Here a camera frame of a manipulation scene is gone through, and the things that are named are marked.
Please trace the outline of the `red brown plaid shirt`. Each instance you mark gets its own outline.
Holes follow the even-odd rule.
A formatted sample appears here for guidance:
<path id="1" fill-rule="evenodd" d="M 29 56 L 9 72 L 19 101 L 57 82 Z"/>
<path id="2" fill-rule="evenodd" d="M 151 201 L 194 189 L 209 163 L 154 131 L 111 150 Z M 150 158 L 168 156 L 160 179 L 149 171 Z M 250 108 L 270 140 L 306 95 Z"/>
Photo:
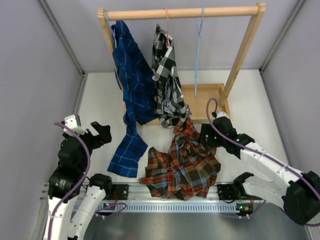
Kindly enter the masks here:
<path id="1" fill-rule="evenodd" d="M 221 170 L 215 157 L 217 149 L 199 143 L 200 133 L 189 117 L 179 121 L 173 133 L 167 152 L 149 149 L 145 176 L 139 183 L 154 198 L 182 201 L 194 196 L 206 198 Z"/>

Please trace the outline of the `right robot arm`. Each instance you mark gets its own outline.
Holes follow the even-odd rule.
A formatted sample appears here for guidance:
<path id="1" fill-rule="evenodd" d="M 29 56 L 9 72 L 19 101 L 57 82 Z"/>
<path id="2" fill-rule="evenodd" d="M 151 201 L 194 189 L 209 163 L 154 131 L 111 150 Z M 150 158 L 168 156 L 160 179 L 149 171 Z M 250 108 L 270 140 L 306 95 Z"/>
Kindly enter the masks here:
<path id="1" fill-rule="evenodd" d="M 320 213 L 320 177 L 297 170 L 267 153 L 245 133 L 238 134 L 226 116 L 201 125 L 199 142 L 226 152 L 256 168 L 268 179 L 244 172 L 233 180 L 233 194 L 254 196 L 270 202 L 296 224 L 305 226 Z"/>

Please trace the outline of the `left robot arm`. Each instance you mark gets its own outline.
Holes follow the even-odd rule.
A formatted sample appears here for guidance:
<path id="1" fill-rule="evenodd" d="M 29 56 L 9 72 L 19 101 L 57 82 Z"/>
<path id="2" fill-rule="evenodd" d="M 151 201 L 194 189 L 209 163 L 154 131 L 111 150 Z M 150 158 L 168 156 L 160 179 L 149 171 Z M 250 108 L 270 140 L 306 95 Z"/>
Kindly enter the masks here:
<path id="1" fill-rule="evenodd" d="M 58 152 L 58 166 L 49 178 L 43 239 L 82 240 L 100 202 L 113 195 L 111 177 L 96 173 L 90 177 L 84 198 L 74 210 L 91 166 L 92 152 L 112 141 L 111 127 L 92 122 L 97 131 L 93 135 L 74 115 L 55 125 L 63 129 L 64 140 Z"/>

